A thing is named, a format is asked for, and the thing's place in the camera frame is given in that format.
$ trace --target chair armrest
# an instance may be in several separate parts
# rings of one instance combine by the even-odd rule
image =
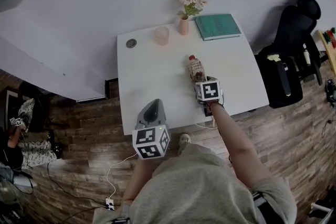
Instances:
[[[282,61],[277,61],[276,66],[277,66],[277,70],[278,70],[278,73],[279,73],[281,85],[282,85],[282,88],[285,92],[285,95],[290,96],[291,91],[290,91],[290,86],[289,86],[287,74],[286,74],[286,71],[285,71],[285,68],[284,68],[284,64],[282,63]]]

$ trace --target green book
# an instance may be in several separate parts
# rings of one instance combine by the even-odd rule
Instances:
[[[231,14],[197,16],[195,21],[204,41],[242,34]]]

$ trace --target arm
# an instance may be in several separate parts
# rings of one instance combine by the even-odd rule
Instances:
[[[155,162],[151,159],[138,159],[133,171],[131,180],[128,182],[122,201],[131,204],[137,197],[143,186],[152,178],[156,168]]]
[[[17,127],[11,127],[10,129],[8,129],[8,134],[9,134],[9,139],[8,139],[7,146],[10,148],[15,148],[19,141],[21,131]]]
[[[259,160],[252,142],[225,109],[218,103],[212,103],[211,111],[231,156],[237,178],[252,188],[260,180],[271,177],[272,174]]]

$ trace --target electrical outlet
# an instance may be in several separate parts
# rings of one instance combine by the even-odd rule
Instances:
[[[109,210],[114,211],[114,201],[113,201],[113,199],[106,198],[106,205],[107,205]]]

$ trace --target flower vase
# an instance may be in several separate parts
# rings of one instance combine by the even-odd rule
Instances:
[[[178,25],[179,27],[179,33],[182,35],[182,36],[185,36],[189,33],[189,21],[188,21],[188,17],[185,18],[181,18],[180,20],[180,24]]]

